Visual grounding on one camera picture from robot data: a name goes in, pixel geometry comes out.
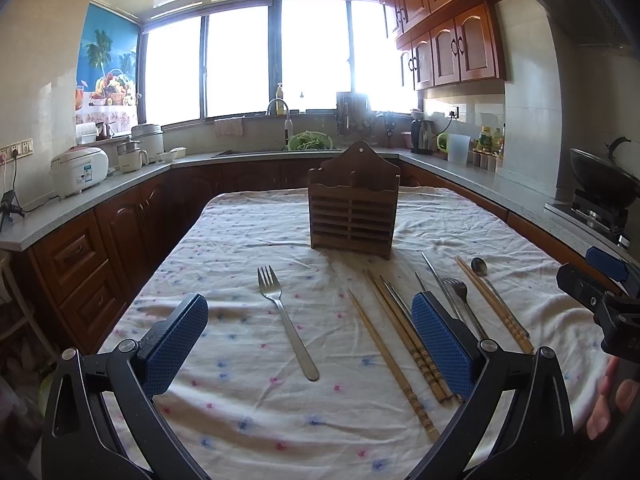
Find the person's right hand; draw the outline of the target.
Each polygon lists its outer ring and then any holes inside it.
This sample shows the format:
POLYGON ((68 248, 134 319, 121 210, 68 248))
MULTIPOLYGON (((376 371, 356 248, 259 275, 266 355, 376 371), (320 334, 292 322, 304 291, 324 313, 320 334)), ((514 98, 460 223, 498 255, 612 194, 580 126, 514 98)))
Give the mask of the person's right hand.
POLYGON ((586 422, 587 437, 593 441, 605 433, 612 422, 612 408, 610 401, 615 402, 616 408, 626 414, 639 392, 639 383, 631 378, 625 378, 618 386, 615 385, 616 374, 622 360, 612 356, 600 381, 599 396, 594 404, 591 415, 586 422))

